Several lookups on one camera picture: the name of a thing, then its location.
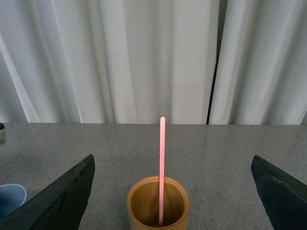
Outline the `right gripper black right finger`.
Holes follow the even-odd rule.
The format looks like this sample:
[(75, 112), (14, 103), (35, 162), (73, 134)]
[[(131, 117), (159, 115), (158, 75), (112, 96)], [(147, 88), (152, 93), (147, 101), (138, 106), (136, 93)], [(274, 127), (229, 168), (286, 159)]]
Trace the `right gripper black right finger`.
[(275, 230), (307, 228), (307, 185), (255, 155), (251, 172), (258, 195)]

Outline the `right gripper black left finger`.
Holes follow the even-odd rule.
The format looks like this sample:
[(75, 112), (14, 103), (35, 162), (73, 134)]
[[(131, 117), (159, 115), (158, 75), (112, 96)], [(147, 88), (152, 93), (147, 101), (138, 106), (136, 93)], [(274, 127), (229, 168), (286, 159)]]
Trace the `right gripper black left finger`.
[(2, 230), (77, 230), (95, 172), (92, 154), (0, 221)]

